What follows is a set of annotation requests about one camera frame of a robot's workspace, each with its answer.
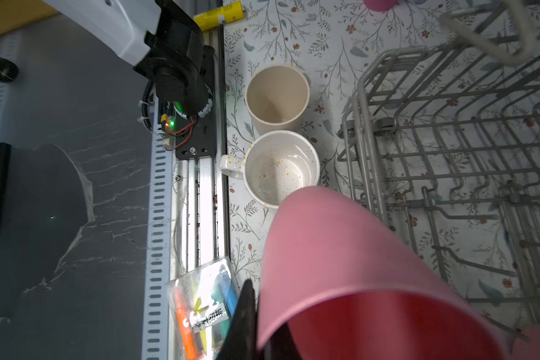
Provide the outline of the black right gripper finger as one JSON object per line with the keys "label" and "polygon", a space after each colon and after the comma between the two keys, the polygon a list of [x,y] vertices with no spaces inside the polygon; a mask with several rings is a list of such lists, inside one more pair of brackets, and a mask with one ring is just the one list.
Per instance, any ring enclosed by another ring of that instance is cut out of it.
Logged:
{"label": "black right gripper finger", "polygon": [[247,279],[241,288],[228,335],[216,359],[258,359],[257,304],[251,279]]}

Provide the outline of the pink cup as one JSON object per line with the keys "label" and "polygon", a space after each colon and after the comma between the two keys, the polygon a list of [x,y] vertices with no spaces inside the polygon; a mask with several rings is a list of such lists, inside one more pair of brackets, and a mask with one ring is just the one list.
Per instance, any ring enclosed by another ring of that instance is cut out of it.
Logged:
{"label": "pink cup", "polygon": [[303,359],[507,359],[489,323],[357,202],[305,187],[262,256],[256,346],[287,326]]}
{"label": "pink cup", "polygon": [[540,359],[540,324],[525,328],[522,334],[528,337],[528,341],[520,338],[514,341],[511,359]]}

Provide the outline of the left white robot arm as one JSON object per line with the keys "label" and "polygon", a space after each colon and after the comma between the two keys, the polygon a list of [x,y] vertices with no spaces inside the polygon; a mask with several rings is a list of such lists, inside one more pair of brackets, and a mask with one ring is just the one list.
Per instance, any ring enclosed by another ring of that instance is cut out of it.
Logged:
{"label": "left white robot arm", "polygon": [[174,1],[49,1],[148,82],[140,121],[179,160],[216,154],[215,50]]}

